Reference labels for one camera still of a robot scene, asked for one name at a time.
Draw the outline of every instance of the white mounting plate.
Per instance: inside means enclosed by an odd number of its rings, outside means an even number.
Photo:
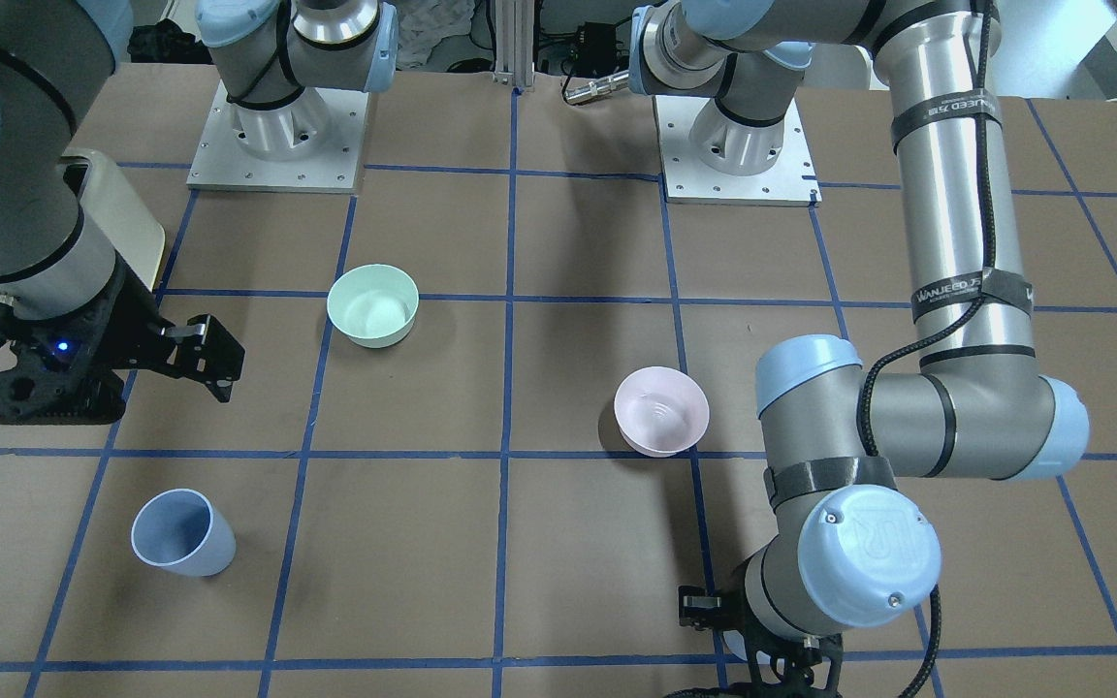
[[[261,160],[239,145],[231,131],[227,90],[218,84],[213,105],[192,155],[188,173],[191,189],[222,191],[305,191],[306,193],[354,194],[364,146],[364,118],[369,94],[350,89],[323,89],[318,94],[330,107],[328,134],[322,150],[300,160]]]
[[[658,143],[666,176],[666,199],[677,203],[732,203],[748,207],[808,207],[821,202],[817,172],[808,138],[792,101],[785,116],[787,136],[779,162],[764,173],[728,175],[706,165],[687,136],[696,115],[709,99],[700,97],[655,97]]]

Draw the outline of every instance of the white container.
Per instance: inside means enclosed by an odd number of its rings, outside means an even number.
[[[416,281],[390,265],[351,269],[330,287],[327,315],[338,332],[370,350],[408,336],[421,293]]]
[[[634,450],[665,459],[700,441],[709,428],[709,401],[701,386],[682,372],[649,366],[620,384],[614,420]]]
[[[236,536],[200,491],[170,489],[136,514],[132,552],[146,565],[169,573],[209,576],[231,564]]]

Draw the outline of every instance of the metal post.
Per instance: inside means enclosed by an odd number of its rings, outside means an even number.
[[[533,0],[497,0],[494,3],[494,83],[522,92],[533,90]]]

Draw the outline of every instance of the white bowl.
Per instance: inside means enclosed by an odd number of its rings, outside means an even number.
[[[338,332],[370,350],[408,336],[421,304],[416,281],[390,265],[351,269],[330,287],[327,315]]]
[[[614,420],[634,450],[665,459],[700,441],[709,427],[709,401],[682,372],[649,366],[620,383]]]

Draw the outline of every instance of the blue cap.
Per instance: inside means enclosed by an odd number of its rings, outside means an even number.
[[[648,12],[650,6],[637,8],[632,11],[632,44],[628,52],[628,87],[637,94],[648,94],[643,90],[643,56],[640,55],[640,36],[643,35],[643,15]]]
[[[1006,480],[1046,480],[1077,467],[1089,447],[1089,410],[1077,390],[1050,376],[1041,376],[1054,390],[1054,420],[1041,450],[1023,471]]]
[[[799,530],[799,575],[812,602],[848,628],[886,624],[934,591],[943,548],[907,496],[851,485],[824,499]]]
[[[757,26],[775,0],[684,0],[687,26],[709,39],[731,40]]]
[[[773,63],[791,70],[808,70],[812,65],[812,46],[808,40],[782,40],[766,51]]]
[[[793,388],[842,366],[863,366],[847,340],[806,334],[776,345],[757,362],[757,415]]]
[[[201,0],[195,26],[209,48],[222,48],[257,31],[274,18],[280,0]]]
[[[76,4],[93,19],[114,56],[114,67],[120,69],[120,57],[128,49],[132,39],[132,3],[128,0],[76,0]]]
[[[386,92],[394,83],[394,55],[399,52],[400,22],[394,6],[382,3],[378,9],[378,45],[373,46],[373,61],[369,66],[369,78],[364,80],[364,92]]]

